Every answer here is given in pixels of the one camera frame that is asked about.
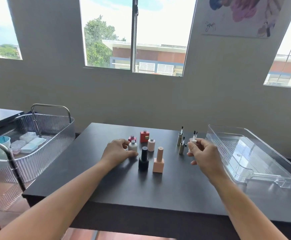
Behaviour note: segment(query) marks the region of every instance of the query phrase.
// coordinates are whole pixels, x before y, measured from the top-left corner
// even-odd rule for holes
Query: window shutter
[[[139,72],[140,73],[154,73],[155,63],[140,62]]]
[[[173,75],[174,65],[158,64],[157,73],[161,75]]]

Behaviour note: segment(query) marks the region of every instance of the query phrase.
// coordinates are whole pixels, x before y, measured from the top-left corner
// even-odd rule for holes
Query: person's left hand
[[[129,141],[124,139],[113,140],[104,149],[101,161],[108,163],[112,168],[119,165],[128,157],[136,157],[139,153],[135,151],[126,151]]]

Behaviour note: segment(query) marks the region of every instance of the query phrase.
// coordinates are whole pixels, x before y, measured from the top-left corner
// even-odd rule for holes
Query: person's left arm
[[[129,141],[114,140],[105,148],[101,160],[54,193],[24,212],[0,231],[0,240],[59,240],[90,198],[101,179],[128,157]]]

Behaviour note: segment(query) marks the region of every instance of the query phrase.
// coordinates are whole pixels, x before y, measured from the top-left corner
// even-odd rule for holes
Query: green foliage
[[[0,57],[2,56],[10,59],[20,59],[16,47],[12,44],[0,45]]]
[[[109,67],[112,51],[102,43],[102,40],[119,40],[114,33],[115,28],[102,21],[102,16],[90,20],[84,27],[87,52],[87,64],[95,67]]]

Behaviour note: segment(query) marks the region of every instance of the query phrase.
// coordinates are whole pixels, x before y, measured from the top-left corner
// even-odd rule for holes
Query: white nail polish bottle
[[[138,144],[135,142],[135,140],[132,140],[132,141],[129,143],[128,151],[135,151],[135,152],[138,151]]]
[[[197,141],[195,139],[193,139],[193,138],[190,139],[190,142],[192,142],[195,145],[197,144]]]
[[[148,140],[148,151],[154,152],[154,147],[155,147],[155,140],[153,138],[150,138],[150,140]]]

